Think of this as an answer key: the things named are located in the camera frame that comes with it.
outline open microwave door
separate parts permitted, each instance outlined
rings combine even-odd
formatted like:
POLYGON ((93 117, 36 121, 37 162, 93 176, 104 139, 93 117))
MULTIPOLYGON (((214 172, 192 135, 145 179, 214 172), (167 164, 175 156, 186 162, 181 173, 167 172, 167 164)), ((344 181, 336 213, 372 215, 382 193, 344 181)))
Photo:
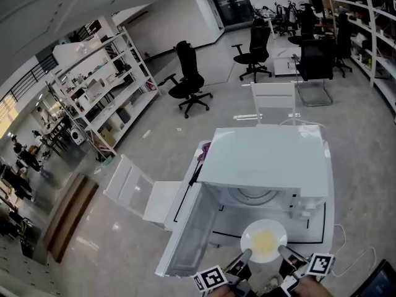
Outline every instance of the open microwave door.
POLYGON ((218 200, 205 186, 195 183, 190 188, 157 275, 188 277, 197 273, 219 209, 218 200))

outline ceiling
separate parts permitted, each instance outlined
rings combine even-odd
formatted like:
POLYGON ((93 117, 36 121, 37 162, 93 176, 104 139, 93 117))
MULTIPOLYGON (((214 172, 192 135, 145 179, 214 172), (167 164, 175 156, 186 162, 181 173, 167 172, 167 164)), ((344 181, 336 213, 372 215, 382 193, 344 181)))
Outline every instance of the ceiling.
POLYGON ((97 19, 157 0, 0 0, 0 85, 25 61, 97 19))

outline doorway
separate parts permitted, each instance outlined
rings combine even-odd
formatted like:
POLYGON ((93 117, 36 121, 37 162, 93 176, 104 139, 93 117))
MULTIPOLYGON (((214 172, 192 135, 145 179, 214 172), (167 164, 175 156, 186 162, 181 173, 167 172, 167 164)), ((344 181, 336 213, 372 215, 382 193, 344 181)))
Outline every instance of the doorway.
POLYGON ((253 20, 250 0, 213 0, 224 26, 253 20))

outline wooden board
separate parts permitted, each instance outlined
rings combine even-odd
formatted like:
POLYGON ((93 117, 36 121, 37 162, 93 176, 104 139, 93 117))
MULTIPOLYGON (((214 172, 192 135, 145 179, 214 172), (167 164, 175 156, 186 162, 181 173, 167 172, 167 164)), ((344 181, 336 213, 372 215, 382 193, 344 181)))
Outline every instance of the wooden board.
POLYGON ((73 206, 75 198, 82 190, 86 182, 87 182, 87 177, 84 176, 83 174, 78 174, 74 182, 71 184, 66 195, 64 196, 43 238, 43 242, 47 250, 49 251, 51 250, 53 246, 54 238, 59 232, 59 227, 65 221, 65 218, 67 217, 73 206))
POLYGON ((99 185, 95 181, 88 180, 76 197, 63 223, 58 227, 50 250, 56 262, 62 261, 67 245, 98 187, 99 185))

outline white plate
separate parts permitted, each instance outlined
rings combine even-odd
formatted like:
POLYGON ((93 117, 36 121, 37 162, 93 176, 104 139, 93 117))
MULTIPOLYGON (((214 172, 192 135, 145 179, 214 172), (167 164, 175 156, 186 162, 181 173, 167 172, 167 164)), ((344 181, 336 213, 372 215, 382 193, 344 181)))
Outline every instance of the white plate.
POLYGON ((284 246, 287 245, 286 230, 278 221, 270 219, 263 219, 253 222, 245 229, 245 231, 243 231, 241 238, 242 252, 244 252, 246 249, 251 249, 253 254, 250 260, 256 263, 268 263, 275 260, 279 256, 278 247, 281 244, 284 246), (265 230, 272 232, 277 239, 278 243, 276 245, 276 249, 268 254, 254 252, 252 236, 257 232, 265 230))

